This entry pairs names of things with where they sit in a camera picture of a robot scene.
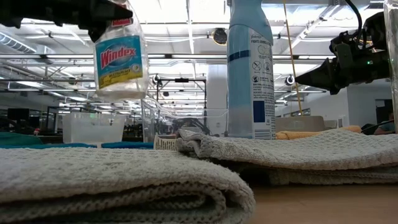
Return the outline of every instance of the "orange towel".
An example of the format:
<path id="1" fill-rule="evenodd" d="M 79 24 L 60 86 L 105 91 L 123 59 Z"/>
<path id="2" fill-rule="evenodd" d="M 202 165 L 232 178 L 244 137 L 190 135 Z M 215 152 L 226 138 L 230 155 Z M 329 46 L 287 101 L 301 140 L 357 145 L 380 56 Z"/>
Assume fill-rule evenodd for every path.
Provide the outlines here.
<path id="1" fill-rule="evenodd" d="M 348 127 L 342 127 L 341 129 L 345 129 L 348 131 L 353 131 L 356 133 L 360 133 L 361 127 L 359 126 L 348 126 Z M 276 133 L 276 139 L 277 140 L 293 140 L 293 139 L 299 139 L 299 138 L 307 138 L 311 136 L 316 136 L 320 134 L 321 131 L 319 132 L 305 132 L 305 131 L 280 131 Z"/>

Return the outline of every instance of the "wicker basket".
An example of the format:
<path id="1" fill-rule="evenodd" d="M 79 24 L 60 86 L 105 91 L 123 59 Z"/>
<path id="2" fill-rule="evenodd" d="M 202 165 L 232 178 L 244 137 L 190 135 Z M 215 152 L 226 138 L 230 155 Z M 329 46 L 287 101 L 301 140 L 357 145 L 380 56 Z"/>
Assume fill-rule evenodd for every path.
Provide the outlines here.
<path id="1" fill-rule="evenodd" d="M 155 150 L 177 151 L 175 142 L 176 142 L 176 139 L 164 139 L 164 138 L 160 138 L 158 135 L 155 135 L 154 149 Z"/>

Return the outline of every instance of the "clear plastic container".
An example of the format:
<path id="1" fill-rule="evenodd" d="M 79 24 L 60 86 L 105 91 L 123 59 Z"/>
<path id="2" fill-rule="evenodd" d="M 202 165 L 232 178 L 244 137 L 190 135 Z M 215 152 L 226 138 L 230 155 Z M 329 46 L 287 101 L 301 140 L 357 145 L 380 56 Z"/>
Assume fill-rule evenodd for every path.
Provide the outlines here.
<path id="1" fill-rule="evenodd" d="M 165 108 L 150 98 L 141 100 L 141 103 L 144 142 L 153 142 L 156 135 L 174 138 L 179 129 L 210 136 L 228 136 L 228 110 Z"/>
<path id="2" fill-rule="evenodd" d="M 126 116 L 70 113 L 63 117 L 63 143 L 120 142 Z"/>
<path id="3" fill-rule="evenodd" d="M 398 1 L 384 1 L 387 48 L 390 56 L 391 90 L 396 129 L 398 128 Z"/>
<path id="4" fill-rule="evenodd" d="M 131 10 L 133 17 L 109 23 L 95 43 L 96 93 L 106 100 L 143 99 L 149 79 L 141 25 L 128 0 L 110 1 Z"/>

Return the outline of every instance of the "wooden table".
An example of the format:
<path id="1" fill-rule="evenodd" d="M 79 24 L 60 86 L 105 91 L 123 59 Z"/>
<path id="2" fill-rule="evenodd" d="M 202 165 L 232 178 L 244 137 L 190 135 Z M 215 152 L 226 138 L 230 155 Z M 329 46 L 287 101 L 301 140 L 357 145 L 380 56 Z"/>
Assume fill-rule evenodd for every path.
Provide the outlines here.
<path id="1" fill-rule="evenodd" d="M 272 187 L 254 194 L 249 224 L 398 223 L 398 185 Z"/>

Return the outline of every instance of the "waffle-knit towel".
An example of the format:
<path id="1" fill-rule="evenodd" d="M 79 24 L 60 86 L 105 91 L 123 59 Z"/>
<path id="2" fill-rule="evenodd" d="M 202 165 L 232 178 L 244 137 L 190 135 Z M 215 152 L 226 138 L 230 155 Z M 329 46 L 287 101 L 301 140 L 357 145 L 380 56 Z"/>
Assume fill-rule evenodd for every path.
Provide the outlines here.
<path id="1" fill-rule="evenodd" d="M 361 133 L 361 127 L 359 126 L 347 126 L 347 127 L 342 127 L 341 129 L 348 130 L 348 131 L 353 131 L 356 133 Z M 276 133 L 276 139 L 278 140 L 293 140 L 293 139 L 299 139 L 299 138 L 308 138 L 311 136 L 316 136 L 321 134 L 322 132 L 309 132 L 309 131 L 280 131 Z"/>
<path id="2" fill-rule="evenodd" d="M 177 149 L 199 158 L 267 169 L 273 184 L 398 182 L 398 135 L 367 136 L 344 129 L 291 141 L 214 138 L 180 130 Z"/>
<path id="3" fill-rule="evenodd" d="M 171 151 L 0 150 L 0 223 L 244 223 L 251 189 Z"/>

